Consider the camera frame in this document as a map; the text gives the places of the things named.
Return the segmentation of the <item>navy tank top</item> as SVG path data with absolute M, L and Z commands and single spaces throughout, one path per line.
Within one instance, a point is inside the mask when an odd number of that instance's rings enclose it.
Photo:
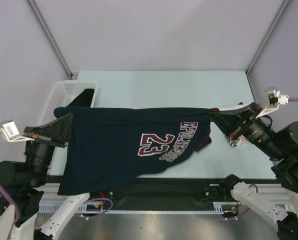
M 61 196 L 103 192 L 179 165 L 211 143 L 212 108 L 90 108 L 72 114 Z

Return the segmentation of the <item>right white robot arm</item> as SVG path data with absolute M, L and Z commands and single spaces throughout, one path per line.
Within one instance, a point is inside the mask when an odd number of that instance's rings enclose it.
M 295 211 L 288 211 L 268 201 L 234 174 L 221 181 L 220 196 L 235 199 L 276 231 L 280 240 L 298 240 L 298 121 L 275 132 L 261 118 L 267 115 L 257 103 L 237 105 L 232 109 L 214 109 L 207 117 L 229 140 L 244 137 L 274 163 L 271 167 L 276 180 L 286 190 Z

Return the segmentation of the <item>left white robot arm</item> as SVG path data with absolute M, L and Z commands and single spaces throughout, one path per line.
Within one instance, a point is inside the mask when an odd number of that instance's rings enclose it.
M 9 143 L 25 142 L 25 161 L 0 162 L 0 240 L 57 240 L 78 209 L 99 196 L 100 188 L 86 183 L 82 194 L 68 196 L 46 223 L 35 228 L 40 201 L 38 188 L 47 183 L 56 148 L 67 146 L 73 114 L 50 123 L 25 127 L 20 133 L 15 122 L 0 123 L 0 138 Z

